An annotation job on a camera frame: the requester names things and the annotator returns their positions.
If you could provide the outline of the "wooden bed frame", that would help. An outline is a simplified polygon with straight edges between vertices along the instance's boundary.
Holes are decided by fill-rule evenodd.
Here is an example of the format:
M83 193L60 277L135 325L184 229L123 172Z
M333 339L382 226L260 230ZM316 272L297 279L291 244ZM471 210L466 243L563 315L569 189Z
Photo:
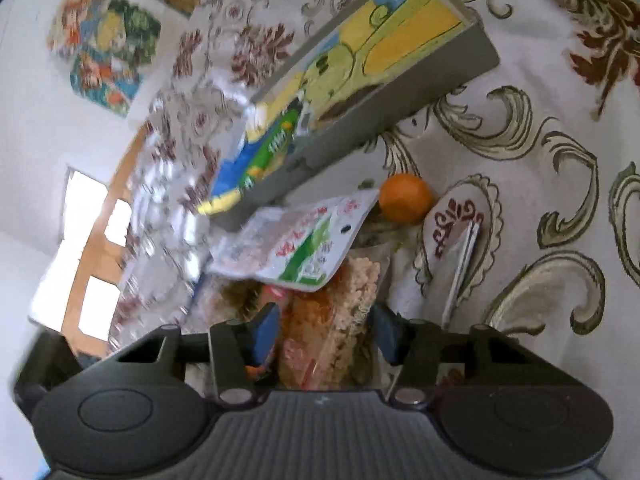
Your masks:
M131 192L128 180L134 172L137 157L144 147L151 126L145 122L128 146L125 155L107 185L107 193L102 209L93 223L87 243L79 259L70 296L68 296L61 334L66 338L73 352L82 352L89 356L103 358L107 354L107 343L99 338L87 335L80 330L79 322L90 278L98 278L107 284L116 285L122 276L122 255L124 248L109 242L105 236L108 220L118 200L131 204Z

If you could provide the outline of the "orange tangerine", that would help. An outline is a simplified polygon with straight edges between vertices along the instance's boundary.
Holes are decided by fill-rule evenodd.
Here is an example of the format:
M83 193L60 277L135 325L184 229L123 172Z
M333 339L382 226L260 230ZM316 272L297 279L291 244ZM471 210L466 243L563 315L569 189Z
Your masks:
M416 226L436 202L427 183L414 174L395 174L380 187L378 206L391 222Z

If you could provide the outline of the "clear nut bar package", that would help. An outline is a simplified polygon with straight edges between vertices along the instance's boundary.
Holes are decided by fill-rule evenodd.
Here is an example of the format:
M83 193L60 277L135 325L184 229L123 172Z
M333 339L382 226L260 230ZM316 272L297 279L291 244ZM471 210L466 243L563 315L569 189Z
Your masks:
M191 333L205 333L215 324L249 321L258 310L261 288L255 281L232 281L219 275L209 275L196 295L186 328Z

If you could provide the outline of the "grey tray with painting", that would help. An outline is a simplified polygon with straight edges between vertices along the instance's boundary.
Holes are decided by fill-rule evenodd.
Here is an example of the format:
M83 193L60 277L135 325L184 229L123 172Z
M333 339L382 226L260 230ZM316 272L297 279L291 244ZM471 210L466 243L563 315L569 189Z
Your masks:
M198 213L239 229L257 208L499 62L480 19L459 0L356 0L255 94ZM288 148L241 190L243 148L290 106L300 115Z

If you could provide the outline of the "clear dark snack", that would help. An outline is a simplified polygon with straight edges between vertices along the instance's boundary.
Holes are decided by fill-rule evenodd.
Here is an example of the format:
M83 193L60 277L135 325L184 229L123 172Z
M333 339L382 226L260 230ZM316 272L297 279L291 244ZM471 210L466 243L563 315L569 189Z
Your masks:
M477 221L462 222L452 230L427 291L426 318L443 330L449 330L478 234L480 224Z

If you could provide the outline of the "blond boy poster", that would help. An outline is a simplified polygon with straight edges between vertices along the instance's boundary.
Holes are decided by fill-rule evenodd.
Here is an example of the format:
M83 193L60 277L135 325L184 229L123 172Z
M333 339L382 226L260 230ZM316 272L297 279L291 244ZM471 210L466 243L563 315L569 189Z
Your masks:
M63 60L92 47L132 66L145 66L155 58L161 30L150 11L130 0L62 0L46 45Z

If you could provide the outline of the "white green snack bag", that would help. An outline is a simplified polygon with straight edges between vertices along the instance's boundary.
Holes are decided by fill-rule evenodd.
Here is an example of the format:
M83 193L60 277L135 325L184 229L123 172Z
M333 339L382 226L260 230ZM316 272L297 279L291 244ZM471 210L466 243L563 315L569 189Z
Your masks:
M298 207L255 211L239 232L214 244L209 272L315 292L337 271L378 202L369 188Z

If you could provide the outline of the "rice cracker snack pack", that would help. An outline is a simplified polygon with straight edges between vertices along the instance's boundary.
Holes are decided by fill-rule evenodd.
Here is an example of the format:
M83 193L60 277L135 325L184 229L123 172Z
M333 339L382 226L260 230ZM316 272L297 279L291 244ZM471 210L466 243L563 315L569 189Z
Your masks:
M380 275L381 263L347 257L326 286L293 295L278 359L282 385L298 390L341 388L366 332Z

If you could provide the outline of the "green sausage snack stick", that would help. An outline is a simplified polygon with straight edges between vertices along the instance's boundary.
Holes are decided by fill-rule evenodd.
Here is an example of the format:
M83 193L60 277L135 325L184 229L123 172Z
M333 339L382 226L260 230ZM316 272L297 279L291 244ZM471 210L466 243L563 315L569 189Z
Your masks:
M290 106L274 120L256 143L248 144L246 148L243 148L243 171L239 178L241 190L252 188L256 182L261 181L273 159L288 148L299 115L300 108Z

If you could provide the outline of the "anime girl poster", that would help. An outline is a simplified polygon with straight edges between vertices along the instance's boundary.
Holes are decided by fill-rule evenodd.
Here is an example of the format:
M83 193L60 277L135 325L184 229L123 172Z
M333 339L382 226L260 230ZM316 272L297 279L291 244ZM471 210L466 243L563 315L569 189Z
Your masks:
M134 67L92 47L78 51L70 71L70 86L78 96L120 117L128 115L141 84Z

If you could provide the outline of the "floral satin bedspread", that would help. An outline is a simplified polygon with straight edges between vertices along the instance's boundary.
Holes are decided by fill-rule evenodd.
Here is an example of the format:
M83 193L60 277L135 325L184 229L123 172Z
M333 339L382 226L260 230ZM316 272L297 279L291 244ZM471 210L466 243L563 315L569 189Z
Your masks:
M175 321L205 259L195 209L242 109L354 0L202 0L171 52L134 174L115 350ZM400 245L393 300L433 311L454 226L483 231L451 319L518 335L547 359L639 356L639 0L461 0L499 65L417 110L285 205L422 177L440 196Z

